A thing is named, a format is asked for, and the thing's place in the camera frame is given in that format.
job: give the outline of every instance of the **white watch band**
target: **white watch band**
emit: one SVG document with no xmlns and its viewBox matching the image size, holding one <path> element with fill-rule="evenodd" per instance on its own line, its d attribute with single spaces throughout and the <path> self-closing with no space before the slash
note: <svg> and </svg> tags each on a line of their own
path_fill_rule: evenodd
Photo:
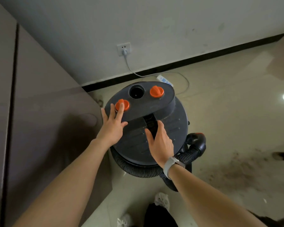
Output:
<svg viewBox="0 0 284 227">
<path fill-rule="evenodd" d="M 164 169 L 163 169 L 163 172 L 164 172 L 164 174 L 166 175 L 166 177 L 168 178 L 168 179 L 170 179 L 170 177 L 168 176 L 168 171 L 169 171 L 169 169 L 170 169 L 170 167 L 173 165 L 173 164 L 178 164 L 178 165 L 180 165 L 181 167 L 184 167 L 185 168 L 185 164 L 184 163 L 182 163 L 182 162 L 180 162 L 178 159 L 176 159 L 174 156 L 172 156 L 172 157 L 169 157 L 169 159 L 167 160 L 167 162 L 165 163 L 165 165 L 164 165 Z"/>
</svg>

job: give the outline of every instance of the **orange knob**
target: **orange knob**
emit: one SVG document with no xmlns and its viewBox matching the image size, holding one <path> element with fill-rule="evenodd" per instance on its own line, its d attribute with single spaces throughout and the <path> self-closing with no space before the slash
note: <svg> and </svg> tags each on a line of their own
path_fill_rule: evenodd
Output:
<svg viewBox="0 0 284 227">
<path fill-rule="evenodd" d="M 155 85 L 151 88 L 150 94 L 154 98 L 160 98 L 164 95 L 164 90 L 163 90 L 163 88 Z"/>
<path fill-rule="evenodd" d="M 121 103 L 124 103 L 124 111 L 127 111 L 129 109 L 129 102 L 126 99 L 118 100 L 118 102 L 115 104 L 116 111 L 119 111 Z"/>
</svg>

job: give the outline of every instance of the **power cord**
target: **power cord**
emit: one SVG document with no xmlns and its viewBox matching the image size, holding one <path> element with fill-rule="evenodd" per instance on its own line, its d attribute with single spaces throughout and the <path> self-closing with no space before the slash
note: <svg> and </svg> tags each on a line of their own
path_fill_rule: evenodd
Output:
<svg viewBox="0 0 284 227">
<path fill-rule="evenodd" d="M 123 49 L 123 50 L 122 50 L 122 54 L 123 54 L 123 56 L 124 56 L 124 59 L 125 59 L 125 63 L 126 63 L 126 65 L 127 65 L 127 68 L 129 69 L 130 72 L 132 72 L 132 73 L 135 74 L 136 76 L 143 78 L 143 77 L 147 77 L 147 76 L 154 76 L 154 75 L 161 74 L 161 73 L 177 73 L 177 74 L 179 74 L 180 76 L 182 76 L 182 77 L 186 80 L 186 82 L 187 82 L 187 87 L 186 87 L 186 89 L 185 89 L 184 91 L 182 91 L 182 92 L 180 92 L 180 93 L 177 93 L 176 95 L 183 94 L 184 92 L 186 92 L 186 91 L 189 89 L 189 80 L 188 80 L 183 74 L 181 74 L 180 72 L 158 72 L 158 73 L 153 73 L 153 74 L 149 74 L 149 75 L 146 75 L 146 76 L 140 76 L 140 75 L 138 75 L 137 73 L 133 72 L 133 71 L 129 68 L 129 65 L 128 65 L 128 63 L 127 63 L 127 49 Z"/>
</svg>

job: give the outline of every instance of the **forearm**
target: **forearm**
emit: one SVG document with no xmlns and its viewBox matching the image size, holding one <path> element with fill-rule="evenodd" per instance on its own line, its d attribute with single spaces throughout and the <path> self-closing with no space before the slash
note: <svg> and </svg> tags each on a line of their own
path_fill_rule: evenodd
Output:
<svg viewBox="0 0 284 227">
<path fill-rule="evenodd" d="M 169 176 L 199 227 L 265 227 L 254 215 L 235 204 L 226 195 L 174 164 Z"/>
<path fill-rule="evenodd" d="M 59 174 L 30 205 L 14 227 L 75 227 L 91 195 L 95 177 L 109 147 L 93 140 L 88 148 Z"/>
</svg>

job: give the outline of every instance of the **wall outlet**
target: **wall outlet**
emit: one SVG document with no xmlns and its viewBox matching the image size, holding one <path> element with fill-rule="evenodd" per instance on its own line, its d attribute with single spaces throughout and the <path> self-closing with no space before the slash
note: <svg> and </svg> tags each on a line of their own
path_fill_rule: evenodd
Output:
<svg viewBox="0 0 284 227">
<path fill-rule="evenodd" d="M 126 49 L 127 54 L 130 54 L 131 53 L 130 42 L 117 45 L 117 52 L 118 52 L 119 57 L 123 56 L 123 54 L 122 54 L 123 49 Z"/>
</svg>

